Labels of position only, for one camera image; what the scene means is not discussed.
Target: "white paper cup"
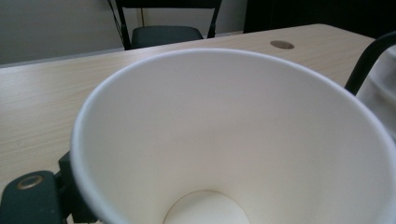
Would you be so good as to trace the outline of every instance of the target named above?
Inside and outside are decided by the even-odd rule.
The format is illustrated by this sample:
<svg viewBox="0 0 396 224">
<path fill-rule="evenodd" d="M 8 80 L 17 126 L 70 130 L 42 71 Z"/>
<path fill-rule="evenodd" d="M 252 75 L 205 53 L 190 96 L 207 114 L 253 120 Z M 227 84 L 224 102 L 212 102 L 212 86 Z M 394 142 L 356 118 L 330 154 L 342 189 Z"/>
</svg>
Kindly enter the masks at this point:
<svg viewBox="0 0 396 224">
<path fill-rule="evenodd" d="M 357 94 L 396 142 L 396 46 L 379 57 Z"/>
<path fill-rule="evenodd" d="M 382 124 L 329 79 L 252 52 L 189 49 L 120 70 L 81 108 L 71 160 L 106 223 L 396 221 Z"/>
</svg>

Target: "wooden table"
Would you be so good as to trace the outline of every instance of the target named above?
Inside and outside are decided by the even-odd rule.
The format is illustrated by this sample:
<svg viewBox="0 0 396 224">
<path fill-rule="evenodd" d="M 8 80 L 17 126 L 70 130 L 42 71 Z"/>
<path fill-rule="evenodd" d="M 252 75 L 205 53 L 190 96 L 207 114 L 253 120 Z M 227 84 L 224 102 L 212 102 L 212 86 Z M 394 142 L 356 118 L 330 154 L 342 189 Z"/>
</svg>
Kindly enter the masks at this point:
<svg viewBox="0 0 396 224">
<path fill-rule="evenodd" d="M 277 49 L 273 40 L 289 41 L 295 48 Z M 57 172 L 85 98 L 130 63 L 176 49 L 244 49 L 300 63 L 344 86 L 372 41 L 316 24 L 0 69 L 0 191 L 20 175 Z"/>
</svg>

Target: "black chair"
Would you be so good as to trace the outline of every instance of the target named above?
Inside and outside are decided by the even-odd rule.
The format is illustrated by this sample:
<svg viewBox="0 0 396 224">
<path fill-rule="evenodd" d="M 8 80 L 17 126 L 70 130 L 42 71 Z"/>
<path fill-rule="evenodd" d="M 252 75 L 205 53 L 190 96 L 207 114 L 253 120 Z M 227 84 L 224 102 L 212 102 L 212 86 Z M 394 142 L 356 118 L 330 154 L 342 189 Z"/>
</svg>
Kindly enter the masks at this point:
<svg viewBox="0 0 396 224">
<path fill-rule="evenodd" d="M 124 8 L 207 8 L 214 9 L 207 38 L 215 36 L 216 19 L 221 0 L 116 0 L 120 15 L 120 32 L 125 49 L 142 49 L 185 41 L 199 40 L 204 37 L 198 29 L 189 26 L 145 26 L 133 30 L 130 40 L 123 14 Z"/>
</svg>

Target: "chair backrest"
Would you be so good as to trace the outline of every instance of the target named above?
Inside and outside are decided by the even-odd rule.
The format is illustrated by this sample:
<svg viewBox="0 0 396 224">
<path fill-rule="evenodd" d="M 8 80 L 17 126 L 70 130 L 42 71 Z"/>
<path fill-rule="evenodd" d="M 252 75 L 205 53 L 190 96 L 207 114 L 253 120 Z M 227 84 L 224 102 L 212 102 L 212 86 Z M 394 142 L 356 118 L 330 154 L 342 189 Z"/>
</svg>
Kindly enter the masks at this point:
<svg viewBox="0 0 396 224">
<path fill-rule="evenodd" d="M 117 0 L 122 7 L 219 8 L 221 0 Z"/>
<path fill-rule="evenodd" d="M 207 38 L 215 37 L 216 20 L 222 0 L 116 0 L 120 15 L 122 38 L 129 38 L 123 8 L 214 8 Z"/>
</svg>

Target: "light wood tabletop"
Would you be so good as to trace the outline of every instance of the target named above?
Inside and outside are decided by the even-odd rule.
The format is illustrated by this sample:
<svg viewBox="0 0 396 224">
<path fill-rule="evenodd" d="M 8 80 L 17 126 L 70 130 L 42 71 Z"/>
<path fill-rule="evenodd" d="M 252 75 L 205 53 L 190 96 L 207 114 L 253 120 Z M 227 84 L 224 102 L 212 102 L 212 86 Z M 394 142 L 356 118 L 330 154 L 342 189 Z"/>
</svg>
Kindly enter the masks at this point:
<svg viewBox="0 0 396 224">
<path fill-rule="evenodd" d="M 275 48 L 273 40 L 288 41 L 294 49 Z M 344 86 L 372 41 L 315 24 L 0 69 L 0 191 L 20 175 L 57 172 L 85 98 L 130 63 L 177 49 L 243 49 L 299 63 Z"/>
</svg>

